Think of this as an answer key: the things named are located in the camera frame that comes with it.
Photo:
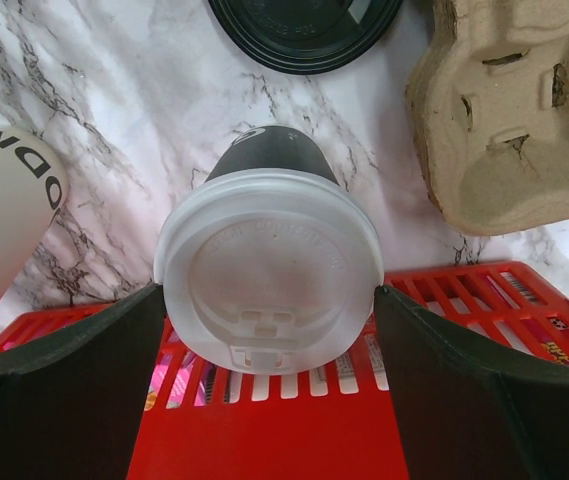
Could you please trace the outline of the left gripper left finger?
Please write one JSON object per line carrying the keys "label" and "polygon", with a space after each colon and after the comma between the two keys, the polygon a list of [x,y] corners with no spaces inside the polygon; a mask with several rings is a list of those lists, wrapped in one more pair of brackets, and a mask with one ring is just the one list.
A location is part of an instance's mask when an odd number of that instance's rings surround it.
{"label": "left gripper left finger", "polygon": [[166,309],[150,284],[0,353],[0,479],[124,479]]}

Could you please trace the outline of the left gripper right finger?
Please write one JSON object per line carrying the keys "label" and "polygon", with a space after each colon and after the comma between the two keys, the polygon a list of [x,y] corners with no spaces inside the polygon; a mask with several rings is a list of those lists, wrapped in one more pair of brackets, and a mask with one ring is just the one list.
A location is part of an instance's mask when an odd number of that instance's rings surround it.
{"label": "left gripper right finger", "polygon": [[569,366],[444,319],[387,285],[374,317],[413,479],[569,479]]}

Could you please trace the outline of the black paper coffee cup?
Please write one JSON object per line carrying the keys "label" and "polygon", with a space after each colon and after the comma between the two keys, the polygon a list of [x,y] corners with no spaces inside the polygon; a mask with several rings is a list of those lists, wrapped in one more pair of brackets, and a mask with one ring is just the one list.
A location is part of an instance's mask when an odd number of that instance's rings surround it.
{"label": "black paper coffee cup", "polygon": [[303,132],[282,125],[256,127],[236,138],[220,157],[205,183],[252,169],[304,172],[339,184],[317,143]]}

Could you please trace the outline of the black plastic cup lid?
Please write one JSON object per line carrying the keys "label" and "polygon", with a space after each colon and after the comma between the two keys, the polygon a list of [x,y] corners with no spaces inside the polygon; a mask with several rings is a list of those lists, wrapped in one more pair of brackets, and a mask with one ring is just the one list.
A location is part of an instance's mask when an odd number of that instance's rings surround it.
{"label": "black plastic cup lid", "polygon": [[211,0],[224,32],[272,70],[316,75],[366,53],[389,29],[397,0]]}

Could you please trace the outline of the white plastic cup lid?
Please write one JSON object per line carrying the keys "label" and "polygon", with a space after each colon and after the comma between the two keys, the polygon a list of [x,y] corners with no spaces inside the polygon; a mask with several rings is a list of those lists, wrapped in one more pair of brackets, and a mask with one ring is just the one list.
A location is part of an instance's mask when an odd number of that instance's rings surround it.
{"label": "white plastic cup lid", "polygon": [[323,366],[361,333],[382,283],[377,232],[317,175],[258,169],[210,180],[160,231],[154,279],[180,340],[220,367],[288,375]]}

